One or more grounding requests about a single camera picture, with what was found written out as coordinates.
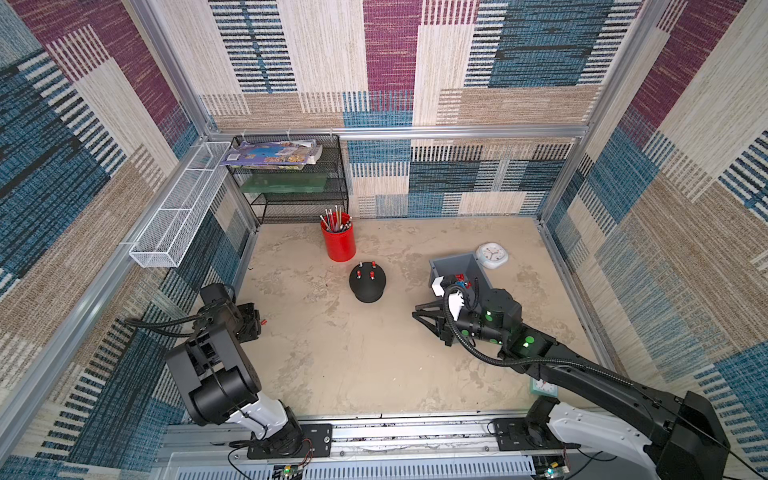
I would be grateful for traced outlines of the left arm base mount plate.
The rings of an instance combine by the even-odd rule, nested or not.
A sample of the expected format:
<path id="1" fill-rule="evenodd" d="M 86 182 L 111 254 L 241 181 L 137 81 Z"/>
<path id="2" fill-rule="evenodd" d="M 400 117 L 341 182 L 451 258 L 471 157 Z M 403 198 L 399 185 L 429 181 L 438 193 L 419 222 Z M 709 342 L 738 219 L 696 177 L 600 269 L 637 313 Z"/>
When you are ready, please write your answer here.
<path id="1" fill-rule="evenodd" d="M 301 432 L 292 431 L 287 437 L 278 435 L 257 441 L 252 435 L 247 448 L 248 460 L 302 460 L 309 455 L 313 458 L 327 458 L 331 454 L 334 429 L 330 423 L 300 425 Z"/>

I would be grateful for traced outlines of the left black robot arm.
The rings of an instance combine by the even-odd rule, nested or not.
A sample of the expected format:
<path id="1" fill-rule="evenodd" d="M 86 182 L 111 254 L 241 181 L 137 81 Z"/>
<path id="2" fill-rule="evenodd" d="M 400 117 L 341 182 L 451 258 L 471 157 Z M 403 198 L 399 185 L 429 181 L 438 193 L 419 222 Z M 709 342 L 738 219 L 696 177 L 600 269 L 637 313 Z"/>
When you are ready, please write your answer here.
<path id="1" fill-rule="evenodd" d="M 251 431 L 248 444 L 267 457 L 295 456 L 305 435 L 292 410 L 262 392 L 242 344 L 258 339 L 262 322 L 253 303 L 238 305 L 234 288 L 212 283 L 200 292 L 203 306 L 192 316 L 125 324 L 180 339 L 165 362 L 194 423 L 225 423 Z"/>

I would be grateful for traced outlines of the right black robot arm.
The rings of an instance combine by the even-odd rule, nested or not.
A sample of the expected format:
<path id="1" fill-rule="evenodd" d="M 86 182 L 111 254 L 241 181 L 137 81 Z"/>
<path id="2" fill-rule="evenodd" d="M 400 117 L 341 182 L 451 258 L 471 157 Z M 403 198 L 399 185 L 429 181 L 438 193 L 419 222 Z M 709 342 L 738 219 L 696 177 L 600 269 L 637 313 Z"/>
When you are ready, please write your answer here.
<path id="1" fill-rule="evenodd" d="M 412 316 L 446 345 L 476 359 L 568 390 L 601 408 L 535 401 L 526 418 L 536 443 L 593 447 L 653 472 L 659 479 L 720 479 L 730 443 L 705 397 L 679 397 L 634 382 L 575 353 L 526 324 L 522 306 L 504 289 L 439 282 L 437 299 Z"/>

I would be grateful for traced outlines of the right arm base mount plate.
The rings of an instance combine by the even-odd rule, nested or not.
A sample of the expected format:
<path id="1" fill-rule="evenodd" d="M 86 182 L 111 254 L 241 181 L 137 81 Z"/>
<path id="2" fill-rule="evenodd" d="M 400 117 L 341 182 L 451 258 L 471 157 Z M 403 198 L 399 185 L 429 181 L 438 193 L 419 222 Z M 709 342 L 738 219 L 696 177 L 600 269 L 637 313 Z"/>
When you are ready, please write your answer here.
<path id="1" fill-rule="evenodd" d="M 562 449 L 562 442 L 545 423 L 528 422 L 524 418 L 496 418 L 490 425 L 500 451 Z"/>

